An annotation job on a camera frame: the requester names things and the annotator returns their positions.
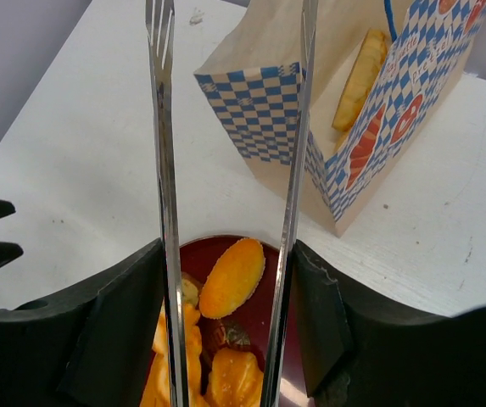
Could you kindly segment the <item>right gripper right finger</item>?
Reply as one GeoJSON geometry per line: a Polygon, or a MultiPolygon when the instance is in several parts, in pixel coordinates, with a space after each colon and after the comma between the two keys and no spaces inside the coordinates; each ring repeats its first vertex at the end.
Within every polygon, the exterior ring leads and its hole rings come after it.
{"type": "Polygon", "coordinates": [[[402,304],[294,247],[307,393],[319,406],[486,406],[486,306],[447,317],[402,304]]]}

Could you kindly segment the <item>metal serving tongs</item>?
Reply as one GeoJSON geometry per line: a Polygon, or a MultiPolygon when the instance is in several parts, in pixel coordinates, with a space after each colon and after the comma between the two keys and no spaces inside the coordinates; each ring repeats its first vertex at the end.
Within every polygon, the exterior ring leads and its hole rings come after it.
{"type": "MultiPolygon", "coordinates": [[[[297,132],[288,182],[281,247],[277,262],[271,324],[265,359],[265,376],[260,403],[279,404],[288,308],[293,273],[293,247],[296,241],[299,195],[304,179],[306,147],[309,136],[310,101],[315,59],[318,3],[305,1],[301,14],[301,71],[297,132]]],[[[187,356],[182,305],[182,272],[176,206],[176,176],[172,134],[171,72],[175,28],[172,1],[147,1],[145,26],[148,33],[148,56],[154,106],[154,146],[157,166],[161,239],[165,252],[165,311],[167,321],[168,361],[170,368],[170,402],[174,406],[189,404],[187,356]]]]}

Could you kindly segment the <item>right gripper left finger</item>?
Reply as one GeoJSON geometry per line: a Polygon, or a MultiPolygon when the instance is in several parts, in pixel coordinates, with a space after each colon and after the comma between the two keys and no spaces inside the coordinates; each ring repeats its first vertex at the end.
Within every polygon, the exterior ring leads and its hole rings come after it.
{"type": "Polygon", "coordinates": [[[0,309],[0,406],[137,406],[164,296],[153,241],[70,287],[0,309]]]}

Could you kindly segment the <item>beige ridged long bread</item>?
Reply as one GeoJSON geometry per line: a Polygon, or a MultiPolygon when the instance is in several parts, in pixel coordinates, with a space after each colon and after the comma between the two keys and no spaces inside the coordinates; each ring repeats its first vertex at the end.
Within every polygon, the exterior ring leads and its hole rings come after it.
{"type": "Polygon", "coordinates": [[[380,30],[369,29],[339,99],[332,121],[333,129],[348,131],[353,126],[385,62],[387,52],[386,35],[380,30]]]}

